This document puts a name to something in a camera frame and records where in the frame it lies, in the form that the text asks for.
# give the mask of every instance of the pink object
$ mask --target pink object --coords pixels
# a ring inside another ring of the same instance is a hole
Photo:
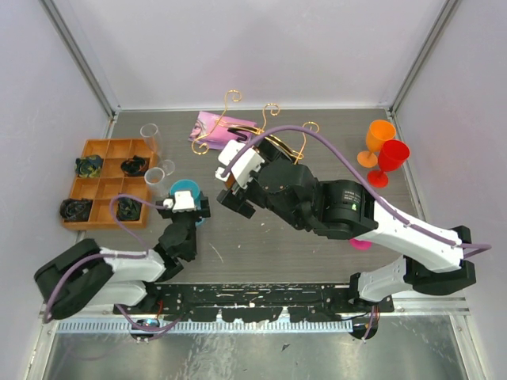
[[[241,143],[247,143],[252,137],[248,131],[233,131],[229,128],[234,127],[251,127],[257,129],[257,123],[248,120],[235,119],[234,117],[224,116],[220,119],[220,115],[201,111],[197,117],[196,124],[190,132],[189,141],[193,141],[198,137],[205,136],[199,143],[207,143],[210,149],[222,150],[229,141],[236,140]]]
[[[356,240],[356,239],[350,239],[349,243],[352,247],[355,249],[359,249],[360,251],[367,251],[372,247],[371,241],[362,241],[362,240]]]

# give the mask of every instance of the clear plastic cup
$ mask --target clear plastic cup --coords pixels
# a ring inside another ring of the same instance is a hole
[[[163,148],[162,135],[160,135],[157,125],[153,123],[143,125],[141,127],[141,136],[151,151],[155,152],[160,157]]]
[[[157,198],[167,197],[170,190],[169,176],[159,167],[148,169],[144,173],[144,181],[151,194]]]
[[[172,173],[174,173],[174,170],[176,169],[176,165],[171,160],[161,160],[157,167],[162,169],[164,171],[164,174],[166,177],[170,176]]]

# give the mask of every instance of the small dark object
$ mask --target small dark object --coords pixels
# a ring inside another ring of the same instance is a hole
[[[126,177],[142,177],[148,170],[149,162],[150,160],[148,158],[134,156],[133,158],[123,161],[120,168]]]
[[[93,201],[90,199],[65,199],[60,204],[60,216],[65,222],[87,222]]]
[[[378,325],[373,325],[372,328],[370,329],[369,333],[368,333],[368,336],[364,336],[364,334],[366,333],[366,329],[367,329],[366,325],[354,326],[353,327],[353,331],[349,332],[349,334],[352,335],[354,338],[359,339],[359,340],[362,340],[363,337],[365,338],[365,340],[368,340],[368,339],[371,339],[372,337],[375,336],[375,334],[379,330],[379,326]]]
[[[116,217],[121,221],[139,220],[141,217],[141,203],[130,198],[120,198]]]
[[[160,321],[158,319],[154,318],[148,318],[148,319],[139,319],[135,323],[138,325],[142,325],[144,327],[160,327]],[[145,332],[143,330],[137,329],[135,326],[132,326],[132,330],[130,332],[130,335],[135,340],[138,339],[145,339],[145,338],[151,338],[154,334],[151,334],[149,332]]]
[[[74,171],[80,178],[98,178],[101,176],[101,169],[104,160],[98,154],[92,154],[84,158],[76,158]]]

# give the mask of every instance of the gray tabletop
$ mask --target gray tabletop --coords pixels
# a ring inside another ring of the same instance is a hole
[[[196,155],[187,141],[198,112],[122,112],[114,127],[113,138],[139,137],[139,129],[147,123],[159,126],[164,140],[164,158],[176,163],[173,181],[189,178],[196,181],[210,199],[212,217],[198,229],[198,256],[172,282],[348,282],[356,272],[370,271],[389,264],[399,254],[374,245],[369,251],[357,251],[347,241],[331,241],[306,231],[293,230],[270,211],[258,209],[247,219],[220,205],[215,198],[223,183],[215,179],[218,151]],[[256,121],[262,125],[257,111],[230,111],[228,116]],[[386,119],[382,109],[364,110],[282,110],[268,116],[268,126],[302,125],[314,121],[327,137],[362,173],[368,171],[356,162],[356,155],[365,149],[368,125]],[[291,146],[300,146],[299,133],[284,132],[279,136]],[[321,181],[353,179],[352,174],[319,142],[308,139],[302,163]],[[402,170],[389,173],[390,184],[379,190],[394,206],[415,215]],[[139,234],[151,244],[168,224],[151,211],[148,227]],[[138,243],[123,231],[98,230],[87,233],[97,243],[111,249],[140,250]]]

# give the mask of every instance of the white wall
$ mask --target white wall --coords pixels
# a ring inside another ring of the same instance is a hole
[[[14,380],[40,327],[33,274],[76,238],[58,217],[74,159],[108,121],[39,2],[0,2],[0,51],[0,378]]]
[[[231,88],[243,108],[345,108],[392,104],[444,0],[56,3],[123,109],[221,108]]]
[[[494,248],[466,290],[492,373],[507,361],[507,2],[462,2],[398,113],[429,219]]]

